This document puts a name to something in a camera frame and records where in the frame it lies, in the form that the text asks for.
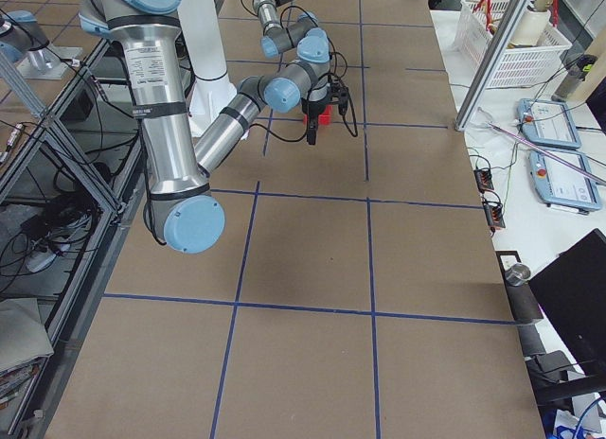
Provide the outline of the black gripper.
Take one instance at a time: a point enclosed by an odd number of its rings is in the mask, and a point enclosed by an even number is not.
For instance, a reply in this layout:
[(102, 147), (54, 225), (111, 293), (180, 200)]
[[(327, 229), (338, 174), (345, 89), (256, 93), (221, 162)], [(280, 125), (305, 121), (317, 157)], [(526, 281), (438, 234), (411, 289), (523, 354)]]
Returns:
[(319, 126), (318, 116), (321, 115), (331, 101), (330, 78), (323, 77), (305, 95), (306, 141), (310, 146), (316, 144)]

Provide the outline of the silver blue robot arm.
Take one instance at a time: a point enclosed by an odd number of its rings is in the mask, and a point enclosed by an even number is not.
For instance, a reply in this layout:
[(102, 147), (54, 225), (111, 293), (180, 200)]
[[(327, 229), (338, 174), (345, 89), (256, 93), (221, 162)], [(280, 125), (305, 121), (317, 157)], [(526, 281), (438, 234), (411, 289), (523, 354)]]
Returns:
[(265, 56), (294, 50), (295, 59), (234, 84), (214, 0), (80, 0), (81, 27), (122, 47), (151, 163), (147, 225), (175, 251), (197, 254), (221, 236), (210, 175), (265, 108), (286, 113), (327, 100), (328, 36), (312, 16), (281, 24), (277, 9), (293, 1), (252, 0), (252, 8)]
[(252, 0), (253, 13), (258, 17), (262, 36), (260, 47), (268, 59), (276, 58), (291, 49), (308, 35), (315, 35), (319, 22), (315, 15), (304, 9), (294, 22), (286, 21), (287, 8), (296, 0)]

